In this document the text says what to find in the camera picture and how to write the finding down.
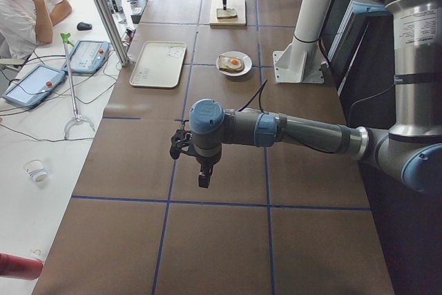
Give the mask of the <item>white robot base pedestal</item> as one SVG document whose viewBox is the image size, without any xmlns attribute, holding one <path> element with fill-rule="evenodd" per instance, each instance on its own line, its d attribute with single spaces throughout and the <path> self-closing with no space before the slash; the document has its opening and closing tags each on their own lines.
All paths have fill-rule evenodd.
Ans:
<svg viewBox="0 0 442 295">
<path fill-rule="evenodd" d="M 324 1 L 302 0 L 291 43 L 284 50 L 273 52 L 276 82 L 324 82 L 320 71 L 322 56 L 318 50 L 318 39 L 326 12 Z"/>
</svg>

